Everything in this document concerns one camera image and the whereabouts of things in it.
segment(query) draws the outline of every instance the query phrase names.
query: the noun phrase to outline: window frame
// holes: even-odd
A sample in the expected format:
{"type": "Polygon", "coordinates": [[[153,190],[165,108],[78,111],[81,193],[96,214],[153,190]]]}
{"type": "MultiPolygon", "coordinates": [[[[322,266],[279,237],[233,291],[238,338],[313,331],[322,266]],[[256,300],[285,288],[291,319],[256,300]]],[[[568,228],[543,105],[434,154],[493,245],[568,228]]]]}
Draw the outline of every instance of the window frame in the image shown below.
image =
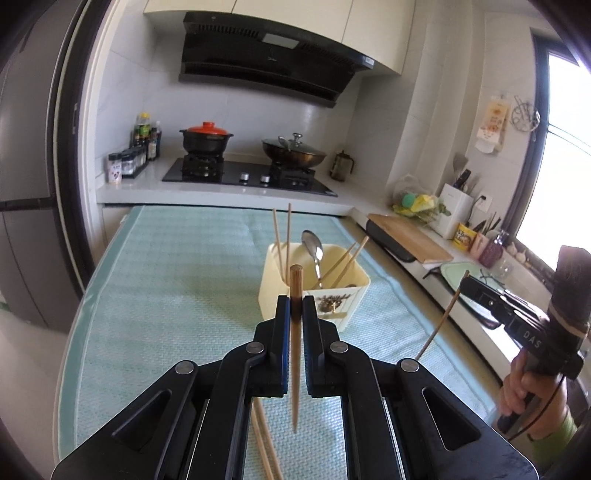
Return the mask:
{"type": "Polygon", "coordinates": [[[540,113],[540,126],[530,134],[530,141],[517,186],[509,204],[509,209],[505,220],[503,221],[503,229],[509,232],[512,239],[518,245],[519,250],[526,248],[528,250],[528,259],[534,269],[539,273],[536,275],[544,284],[551,289],[553,282],[554,270],[549,267],[542,259],[535,255],[535,252],[530,251],[527,245],[522,244],[517,240],[517,232],[523,222],[527,209],[530,205],[532,195],[534,193],[535,184],[538,180],[542,159],[544,156],[544,149],[546,138],[548,135],[548,127],[550,125],[550,55],[559,56],[565,60],[578,64],[569,49],[558,40],[553,40],[541,35],[532,33],[532,41],[534,45],[535,58],[535,101],[536,110],[540,113]]]}

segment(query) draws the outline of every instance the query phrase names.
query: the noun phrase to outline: black stovetop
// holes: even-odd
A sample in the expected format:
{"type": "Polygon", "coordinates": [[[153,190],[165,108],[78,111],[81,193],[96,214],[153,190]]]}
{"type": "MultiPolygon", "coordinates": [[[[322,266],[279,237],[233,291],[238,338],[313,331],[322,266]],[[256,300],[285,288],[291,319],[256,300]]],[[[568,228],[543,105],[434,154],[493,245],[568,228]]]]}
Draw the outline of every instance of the black stovetop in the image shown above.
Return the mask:
{"type": "Polygon", "coordinates": [[[235,161],[224,161],[220,164],[220,171],[214,168],[207,177],[198,175],[187,175],[183,173],[184,158],[179,158],[163,177],[162,181],[186,181],[193,183],[217,183],[222,185],[238,185],[248,187],[259,187],[275,190],[293,190],[296,192],[314,193],[317,195],[328,195],[336,197],[337,194],[330,190],[321,182],[313,178],[313,172],[307,176],[308,181],[300,181],[297,178],[291,178],[290,171],[285,171],[285,175],[278,178],[273,174],[271,165],[261,165],[258,163],[243,163],[235,161]],[[242,173],[248,173],[248,181],[240,180],[242,173]],[[261,176],[269,176],[269,183],[262,183],[261,176]]]}

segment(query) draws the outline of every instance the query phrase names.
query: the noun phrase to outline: wooden chopstick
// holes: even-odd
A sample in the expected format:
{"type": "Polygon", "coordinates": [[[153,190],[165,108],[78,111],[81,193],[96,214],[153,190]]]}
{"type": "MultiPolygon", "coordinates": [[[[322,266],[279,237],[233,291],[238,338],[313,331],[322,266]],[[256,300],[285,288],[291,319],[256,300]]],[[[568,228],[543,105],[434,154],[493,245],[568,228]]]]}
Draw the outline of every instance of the wooden chopstick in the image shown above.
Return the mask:
{"type": "Polygon", "coordinates": [[[349,259],[349,261],[347,262],[347,264],[345,265],[343,271],[340,273],[340,275],[338,276],[338,278],[333,282],[331,288],[335,288],[338,283],[343,279],[343,277],[345,276],[345,274],[347,273],[347,271],[351,268],[351,266],[353,265],[353,263],[355,263],[355,259],[357,258],[357,255],[359,255],[359,253],[361,252],[361,250],[363,250],[363,248],[365,247],[365,244],[368,242],[369,237],[366,236],[363,241],[361,242],[359,248],[357,250],[355,250],[355,253],[353,254],[353,256],[349,259]]]}
{"type": "MultiPolygon", "coordinates": [[[[464,278],[466,278],[466,277],[469,277],[469,276],[470,276],[470,270],[466,270],[466,272],[464,273],[464,276],[462,277],[462,280],[464,278]]],[[[445,323],[447,317],[449,317],[449,313],[451,312],[453,306],[456,304],[457,298],[459,296],[460,296],[460,286],[458,285],[456,292],[453,294],[453,297],[452,297],[451,302],[447,306],[446,311],[441,316],[441,320],[439,320],[439,325],[437,325],[437,327],[435,328],[435,330],[433,330],[433,333],[429,336],[429,338],[425,342],[425,345],[423,345],[423,348],[421,348],[421,351],[419,351],[419,353],[417,354],[417,356],[414,358],[417,362],[421,358],[421,355],[423,353],[425,353],[425,350],[431,344],[431,342],[433,341],[433,339],[435,338],[435,336],[437,335],[437,333],[439,332],[439,330],[441,329],[441,327],[445,323]]]]}
{"type": "Polygon", "coordinates": [[[267,457],[267,450],[265,450],[265,442],[262,437],[261,425],[259,423],[259,418],[256,412],[254,401],[252,405],[252,429],[255,431],[256,446],[258,447],[259,453],[261,454],[262,467],[265,471],[265,476],[267,477],[267,480],[275,480],[273,476],[273,471],[271,470],[271,464],[269,463],[269,458],[267,457]]]}
{"type": "Polygon", "coordinates": [[[279,459],[277,458],[277,451],[275,450],[275,445],[273,445],[273,439],[271,438],[271,433],[269,432],[269,425],[267,425],[267,416],[265,415],[265,409],[262,406],[262,401],[259,397],[254,397],[253,405],[256,411],[256,417],[259,422],[259,427],[262,431],[262,437],[266,441],[267,446],[269,447],[269,453],[271,454],[271,468],[275,471],[277,475],[277,480],[283,480],[283,473],[281,472],[281,467],[279,465],[279,459]]]}
{"type": "Polygon", "coordinates": [[[287,249],[285,250],[285,283],[290,285],[291,203],[287,207],[287,249]]]}
{"type": "Polygon", "coordinates": [[[300,410],[300,359],[301,359],[301,297],[303,293],[304,269],[301,265],[290,268],[290,343],[291,343],[291,425],[297,432],[300,410]]]}
{"type": "Polygon", "coordinates": [[[277,255],[279,255],[279,275],[281,280],[285,283],[285,276],[283,272],[283,260],[281,259],[281,240],[279,238],[279,226],[277,224],[277,210],[273,208],[273,227],[275,227],[275,246],[277,247],[277,255]]]}
{"type": "Polygon", "coordinates": [[[347,257],[347,255],[349,255],[351,253],[351,250],[353,250],[353,247],[357,245],[357,242],[353,242],[353,245],[351,245],[349,247],[349,249],[343,254],[342,257],[340,257],[336,263],[329,268],[328,272],[326,272],[324,275],[322,275],[322,278],[320,278],[312,287],[312,290],[314,290],[316,287],[318,287],[318,285],[320,285],[320,282],[323,281],[325,278],[328,278],[328,276],[335,270],[336,267],[338,267],[341,262],[347,257]]]}

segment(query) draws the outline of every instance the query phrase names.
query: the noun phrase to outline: cutting board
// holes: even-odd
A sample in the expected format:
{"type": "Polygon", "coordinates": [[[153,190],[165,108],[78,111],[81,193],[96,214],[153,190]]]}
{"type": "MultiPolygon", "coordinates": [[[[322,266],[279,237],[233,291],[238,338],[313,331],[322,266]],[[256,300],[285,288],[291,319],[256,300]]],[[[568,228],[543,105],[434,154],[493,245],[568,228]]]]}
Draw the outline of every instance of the cutting board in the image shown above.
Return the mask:
{"type": "Polygon", "coordinates": [[[451,253],[437,245],[407,218],[376,213],[370,213],[368,218],[421,263],[453,260],[451,253]]]}

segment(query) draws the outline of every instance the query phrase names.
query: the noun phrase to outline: metal spoon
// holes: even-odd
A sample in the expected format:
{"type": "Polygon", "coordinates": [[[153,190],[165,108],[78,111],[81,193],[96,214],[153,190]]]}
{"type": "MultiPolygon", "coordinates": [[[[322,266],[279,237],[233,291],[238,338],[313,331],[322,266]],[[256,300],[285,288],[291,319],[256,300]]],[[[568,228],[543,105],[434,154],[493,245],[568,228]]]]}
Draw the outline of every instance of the metal spoon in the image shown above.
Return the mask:
{"type": "Polygon", "coordinates": [[[320,239],[316,236],[314,232],[311,232],[309,230],[304,230],[301,233],[301,242],[304,244],[306,250],[308,250],[308,253],[312,257],[312,259],[314,259],[316,277],[318,278],[318,287],[322,288],[322,283],[320,282],[320,279],[322,278],[322,275],[320,274],[320,261],[324,256],[324,251],[322,250],[322,242],[320,242],[320,239]]]}

